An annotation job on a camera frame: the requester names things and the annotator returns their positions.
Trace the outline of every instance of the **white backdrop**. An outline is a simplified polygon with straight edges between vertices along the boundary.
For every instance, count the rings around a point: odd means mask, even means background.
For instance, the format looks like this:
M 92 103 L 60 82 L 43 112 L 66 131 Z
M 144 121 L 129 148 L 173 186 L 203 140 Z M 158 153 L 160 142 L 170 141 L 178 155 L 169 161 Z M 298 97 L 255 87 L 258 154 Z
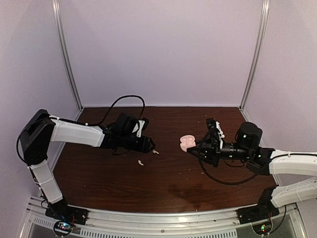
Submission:
M 263 129 L 265 146 L 317 151 L 317 4 L 274 0 L 264 46 L 246 104 Z M 306 179 L 284 175 L 282 183 Z M 317 200 L 298 203 L 309 237 L 316 237 Z
M 261 0 L 60 1 L 83 105 L 125 94 L 152 106 L 240 105 L 261 8 Z
M 75 119 L 52 2 L 0 0 L 0 238 L 17 237 L 30 196 L 38 195 L 15 142 L 38 109 Z M 52 143 L 49 162 L 59 143 Z

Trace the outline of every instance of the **ventilation grille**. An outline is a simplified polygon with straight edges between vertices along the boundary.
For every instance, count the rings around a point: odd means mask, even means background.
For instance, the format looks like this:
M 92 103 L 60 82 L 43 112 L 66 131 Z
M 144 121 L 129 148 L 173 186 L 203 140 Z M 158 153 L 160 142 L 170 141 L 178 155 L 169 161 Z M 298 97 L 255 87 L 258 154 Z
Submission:
M 33 223 L 40 225 L 42 227 L 53 228 L 54 223 L 52 221 L 46 220 L 45 218 L 35 217 Z
M 122 236 L 122 235 L 110 235 L 105 232 L 90 231 L 81 229 L 80 235 L 87 238 L 143 238 L 139 236 Z M 206 234 L 204 236 L 191 236 L 183 238 L 238 238 L 237 232 L 235 229 L 222 232 L 213 232 Z

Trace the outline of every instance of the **vertical metal post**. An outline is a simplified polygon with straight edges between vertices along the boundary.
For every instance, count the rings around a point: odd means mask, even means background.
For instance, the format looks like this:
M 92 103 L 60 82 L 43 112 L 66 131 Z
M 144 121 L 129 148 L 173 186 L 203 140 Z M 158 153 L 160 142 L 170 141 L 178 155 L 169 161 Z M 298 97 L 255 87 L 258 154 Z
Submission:
M 256 48 L 254 51 L 253 55 L 253 60 L 250 68 L 250 73 L 249 73 L 249 78 L 247 82 L 246 89 L 244 91 L 244 95 L 242 98 L 242 102 L 240 105 L 240 110 L 243 111 L 244 107 L 246 105 L 250 89 L 256 74 L 257 66 L 259 63 L 260 59 L 260 52 L 262 49 L 264 37 L 265 37 L 265 32 L 266 32 L 266 26 L 267 26 L 267 20 L 268 20 L 268 13 L 269 13 L 269 0 L 263 0 L 262 4 L 262 12 L 261 12 L 261 17 L 260 17 L 260 25 L 259 25 L 259 31 L 258 31 L 258 38 L 257 38 L 257 43 L 256 43 Z
M 76 83 L 74 80 L 74 75 L 71 69 L 70 61 L 69 61 L 69 56 L 68 56 L 68 51 L 66 47 L 66 41 L 65 41 L 65 36 L 64 36 L 64 31 L 63 31 L 63 25 L 62 25 L 62 19 L 60 15 L 60 9 L 59 9 L 59 0 L 53 0 L 53 12 L 54 12 L 54 17 L 55 17 L 55 22 L 56 22 L 56 27 L 57 27 L 57 33 L 58 33 L 58 38 L 59 38 L 59 44 L 61 48 L 61 53 L 62 53 L 62 58 L 64 61 L 64 66 L 66 69 L 67 73 L 67 78 L 69 81 L 70 89 L 72 91 L 72 94 L 74 96 L 76 106 L 78 110 L 82 110 L 83 106 L 81 104 L 78 90 L 76 87 Z

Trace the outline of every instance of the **robotic arm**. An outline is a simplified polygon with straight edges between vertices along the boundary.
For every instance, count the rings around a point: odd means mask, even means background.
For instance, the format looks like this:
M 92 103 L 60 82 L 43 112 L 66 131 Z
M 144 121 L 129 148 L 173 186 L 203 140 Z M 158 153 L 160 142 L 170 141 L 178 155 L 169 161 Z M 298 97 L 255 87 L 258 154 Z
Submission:
M 113 150 L 122 147 L 148 153 L 155 148 L 150 137 L 142 136 L 142 131 L 148 124 L 146 118 L 138 120 L 134 116 L 121 113 L 116 122 L 107 126 L 89 126 L 87 123 L 60 119 L 46 110 L 39 110 L 20 133 L 17 149 L 20 142 L 23 157 L 19 157 L 27 164 L 35 183 L 48 202 L 46 215 L 78 224 L 85 224 L 87 217 L 87 210 L 67 205 L 56 183 L 47 162 L 47 150 L 51 142 L 79 143 Z
M 181 137 L 180 147 L 199 159 L 205 174 L 225 185 L 239 185 L 257 175 L 273 175 L 277 186 L 266 189 L 256 206 L 241 208 L 238 217 L 241 224 L 267 219 L 268 214 L 278 215 L 277 208 L 287 204 L 317 198 L 317 152 L 295 153 L 262 148 L 259 146 L 262 130 L 251 122 L 242 123 L 235 136 L 235 142 L 225 142 L 219 122 L 207 119 L 208 132 L 201 141 L 194 136 Z M 220 158 L 240 160 L 255 174 L 240 182 L 222 182 L 206 171 L 202 162 L 218 167 Z M 313 176 L 289 186 L 278 186 L 278 174 Z

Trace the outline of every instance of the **dark wood grain surface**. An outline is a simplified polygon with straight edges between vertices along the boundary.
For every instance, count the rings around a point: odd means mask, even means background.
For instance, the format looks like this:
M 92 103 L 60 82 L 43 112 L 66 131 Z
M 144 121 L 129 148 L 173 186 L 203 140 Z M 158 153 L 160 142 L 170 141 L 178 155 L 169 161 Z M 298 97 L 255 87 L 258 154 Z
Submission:
M 81 122 L 98 122 L 106 108 L 86 108 Z M 120 112 L 139 115 L 140 108 L 115 108 L 106 123 Z M 275 185 L 272 177 L 257 176 L 238 185 L 210 180 L 195 157 L 183 152 L 179 138 L 192 134 L 201 139 L 207 131 L 206 118 L 216 118 L 226 136 L 234 135 L 244 119 L 237 108 L 147 107 L 150 124 L 144 135 L 155 141 L 159 155 L 129 152 L 112 156 L 111 150 L 66 144 L 54 170 L 64 196 L 71 205 L 123 212 L 207 211 L 255 204 L 262 191 Z M 209 172 L 224 181 L 238 181 L 252 173 L 230 168 L 223 161 Z

